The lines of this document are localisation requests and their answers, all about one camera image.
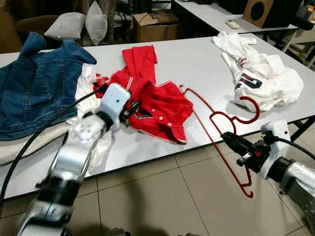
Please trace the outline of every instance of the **red shirt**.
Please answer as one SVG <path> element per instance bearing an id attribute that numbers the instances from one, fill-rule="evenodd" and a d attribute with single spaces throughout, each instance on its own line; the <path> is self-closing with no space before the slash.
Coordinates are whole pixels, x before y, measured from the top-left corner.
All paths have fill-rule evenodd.
<path id="1" fill-rule="evenodd" d="M 129 118 L 132 129 L 160 140 L 185 144 L 183 123 L 192 114 L 192 103 L 171 81 L 156 85 L 154 64 L 157 57 L 153 46 L 133 47 L 123 50 L 126 66 L 111 79 L 97 74 L 97 83 L 117 83 L 131 91 L 127 107 L 141 100 L 141 106 Z"/>

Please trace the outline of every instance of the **red clothes hanger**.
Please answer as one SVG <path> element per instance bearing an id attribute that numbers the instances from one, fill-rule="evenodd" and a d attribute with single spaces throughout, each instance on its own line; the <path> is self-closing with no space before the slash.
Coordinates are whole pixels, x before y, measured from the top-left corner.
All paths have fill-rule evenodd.
<path id="1" fill-rule="evenodd" d="M 236 135 L 236 125 L 234 123 L 235 120 L 237 120 L 238 122 L 242 123 L 242 124 L 250 124 L 253 123 L 254 121 L 256 121 L 259 116 L 260 116 L 260 108 L 258 106 L 258 104 L 256 103 L 256 101 L 250 97 L 247 96 L 242 96 L 240 97 L 240 100 L 248 100 L 250 101 L 252 104 L 254 104 L 255 108 L 256 108 L 256 114 L 254 116 L 254 118 L 250 119 L 250 120 L 242 120 L 240 118 L 238 118 L 237 116 L 233 116 L 230 117 L 228 114 L 224 113 L 224 112 L 220 112 L 220 111 L 215 111 L 213 109 L 213 107 L 196 91 L 194 91 L 191 88 L 187 88 L 185 91 L 182 90 L 183 95 L 185 96 L 185 94 L 190 91 L 192 92 L 194 95 L 196 95 L 211 111 L 212 114 L 209 116 L 210 121 L 212 122 L 212 124 L 215 126 L 215 128 L 217 129 L 217 131 L 220 133 L 220 135 L 222 134 L 221 130 L 219 129 L 219 127 L 217 126 L 217 124 L 213 121 L 213 117 L 215 115 L 222 115 L 225 116 L 232 124 L 233 126 L 233 133 L 234 135 Z M 241 181 L 238 179 L 238 177 L 236 176 L 235 172 L 233 171 L 232 167 L 230 166 L 230 164 L 228 163 L 228 161 L 225 159 L 225 157 L 223 156 L 223 154 L 221 153 L 218 145 L 213 141 L 211 135 L 209 134 L 209 132 L 207 131 L 205 125 L 202 123 L 200 117 L 198 116 L 198 114 L 196 113 L 196 111 L 193 109 L 193 113 L 196 115 L 197 119 L 199 120 L 202 128 L 204 129 L 204 131 L 206 132 L 206 134 L 208 135 L 209 139 L 211 140 L 211 142 L 213 143 L 213 145 L 215 146 L 215 148 L 217 149 L 218 153 L 220 154 L 222 160 L 224 161 L 224 163 L 226 164 L 226 166 L 228 167 L 228 169 L 230 170 L 231 174 L 233 175 L 234 179 L 236 180 L 236 182 L 238 183 L 238 185 L 240 186 L 241 190 L 243 191 L 243 193 L 249 197 L 252 198 L 253 197 L 253 192 L 250 191 L 249 193 L 246 191 L 246 187 L 249 187 L 252 185 L 252 177 L 251 177 L 251 173 L 249 171 L 249 169 L 247 167 L 245 167 L 246 170 L 246 175 L 248 178 L 248 181 L 246 183 L 241 183 Z"/>

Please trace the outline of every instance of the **white cloth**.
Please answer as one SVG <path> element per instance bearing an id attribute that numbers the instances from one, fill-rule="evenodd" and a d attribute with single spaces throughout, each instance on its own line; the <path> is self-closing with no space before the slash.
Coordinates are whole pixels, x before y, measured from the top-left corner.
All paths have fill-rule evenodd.
<path id="1" fill-rule="evenodd" d="M 83 64 L 82 73 L 78 78 L 77 90 L 75 94 L 75 100 L 93 92 L 93 82 L 96 82 L 96 74 L 94 68 L 90 64 Z M 88 111 L 94 112 L 100 105 L 100 99 L 95 95 L 83 100 L 77 104 L 77 117 L 70 118 L 66 122 L 56 124 L 54 126 L 45 129 L 31 144 L 23 156 L 27 156 L 42 148 L 46 144 L 50 143 L 59 136 L 65 134 L 78 118 Z M 0 166 L 15 159 L 25 143 L 30 139 L 32 135 L 25 138 L 21 138 L 13 141 L 1 141 L 0 142 Z M 90 174 L 95 168 L 100 166 L 105 158 L 108 157 L 108 153 L 112 144 L 112 131 L 106 132 L 103 137 L 98 141 L 96 148 L 92 151 L 90 167 L 88 174 Z"/>
<path id="2" fill-rule="evenodd" d="M 93 92 L 93 83 L 96 82 L 96 73 L 94 67 L 91 64 L 84 63 L 82 66 L 82 73 L 78 78 L 77 90 L 75 93 L 75 100 L 77 101 L 81 97 Z M 78 116 L 68 119 L 68 124 L 73 124 L 78 118 L 91 111 L 95 112 L 100 105 L 99 98 L 95 95 L 83 100 L 77 104 Z M 112 131 L 106 132 L 103 137 L 98 140 L 96 148 L 92 151 L 90 166 L 88 168 L 88 174 L 92 174 L 93 170 L 100 166 L 105 158 L 108 157 L 110 147 L 112 145 Z"/>
<path id="3" fill-rule="evenodd" d="M 296 101 L 304 84 L 297 72 L 285 67 L 279 55 L 259 54 L 251 45 L 255 38 L 240 37 L 237 33 L 220 32 L 213 38 L 223 52 L 235 83 L 234 101 L 255 112 L 251 102 L 241 96 L 253 98 L 261 110 L 284 106 Z"/>
<path id="4" fill-rule="evenodd" d="M 70 125 L 65 122 L 48 127 L 32 142 L 32 144 L 26 150 L 23 156 L 30 155 L 33 152 L 37 151 L 38 149 L 42 148 L 43 146 L 55 140 L 62 134 L 66 133 L 69 128 Z M 0 165 L 4 165 L 8 162 L 13 161 L 31 136 L 32 135 L 29 135 L 27 137 L 13 141 L 1 141 Z"/>

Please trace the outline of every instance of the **floor tile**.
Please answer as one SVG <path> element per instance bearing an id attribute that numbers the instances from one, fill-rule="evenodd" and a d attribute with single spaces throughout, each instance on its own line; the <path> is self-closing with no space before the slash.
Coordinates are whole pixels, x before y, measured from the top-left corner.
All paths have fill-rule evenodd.
<path id="1" fill-rule="evenodd" d="M 178 168 L 173 156 L 97 177 L 98 190 Z"/>
<path id="2" fill-rule="evenodd" d="M 315 130 L 307 130 L 301 135 L 301 139 L 315 153 Z"/>
<path id="3" fill-rule="evenodd" d="M 286 235 L 286 236 L 307 236 L 307 234 L 304 232 L 304 230 L 302 228 Z"/>
<path id="4" fill-rule="evenodd" d="M 66 228 L 72 236 L 101 235 L 97 192 L 75 200 L 74 212 Z"/>
<path id="5" fill-rule="evenodd" d="M 239 175 L 239 156 L 230 153 L 225 157 Z M 209 235 L 284 236 L 300 228 L 269 183 L 255 173 L 252 187 L 247 188 L 254 192 L 249 199 L 219 157 L 181 170 Z"/>
<path id="6" fill-rule="evenodd" d="M 0 219 L 0 235 L 16 236 L 23 219 L 24 214 L 17 214 L 7 218 Z"/>
<path id="7" fill-rule="evenodd" d="M 309 149 L 306 144 L 300 140 L 297 139 L 295 141 L 297 144 L 301 145 L 302 147 Z M 286 159 L 293 159 L 296 161 L 299 161 L 306 166 L 310 168 L 315 168 L 315 161 L 312 160 L 309 156 L 301 152 L 300 150 L 296 149 L 295 147 L 289 147 Z M 300 207 L 293 201 L 288 195 L 279 194 L 281 192 L 281 189 L 279 188 L 279 184 L 274 182 L 272 179 L 269 179 L 268 182 L 271 184 L 271 186 L 274 188 L 274 190 L 278 193 L 279 197 L 283 200 L 284 204 L 289 208 L 289 210 L 292 212 L 294 217 L 298 220 L 300 225 L 304 226 L 306 224 L 305 217 L 303 211 L 300 209 Z"/>
<path id="8" fill-rule="evenodd" d="M 289 129 L 290 129 L 290 135 L 292 135 L 294 132 L 296 132 L 298 130 L 298 127 L 291 123 L 288 125 Z M 307 130 L 311 130 L 311 129 L 314 129 L 315 128 L 315 124 L 311 125 Z"/>
<path id="9" fill-rule="evenodd" d="M 5 202 L 0 211 L 0 218 L 25 212 L 28 209 L 32 200 L 35 199 L 37 196 L 38 194 L 35 193 Z"/>
<path id="10" fill-rule="evenodd" d="M 85 179 L 79 189 L 78 197 L 97 191 L 96 178 Z"/>
<path id="11" fill-rule="evenodd" d="M 104 229 L 132 236 L 177 236 L 207 232 L 179 169 L 99 191 Z"/>

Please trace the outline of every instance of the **tiled floor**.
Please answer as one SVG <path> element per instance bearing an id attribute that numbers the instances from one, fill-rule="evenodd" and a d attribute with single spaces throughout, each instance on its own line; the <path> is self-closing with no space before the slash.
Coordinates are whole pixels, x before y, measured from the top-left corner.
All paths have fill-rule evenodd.
<path id="1" fill-rule="evenodd" d="M 259 134 L 248 136 L 251 141 Z M 315 152 L 311 127 L 297 143 Z M 236 155 L 220 145 L 229 163 Z M 291 148 L 287 158 L 315 167 L 315 162 Z M 311 236 L 301 210 L 277 185 L 252 173 L 245 197 L 214 147 L 175 155 L 84 182 L 68 228 L 76 236 L 100 236 L 122 227 L 132 236 Z M 5 204 L 0 235 L 15 235 L 34 196 Z"/>

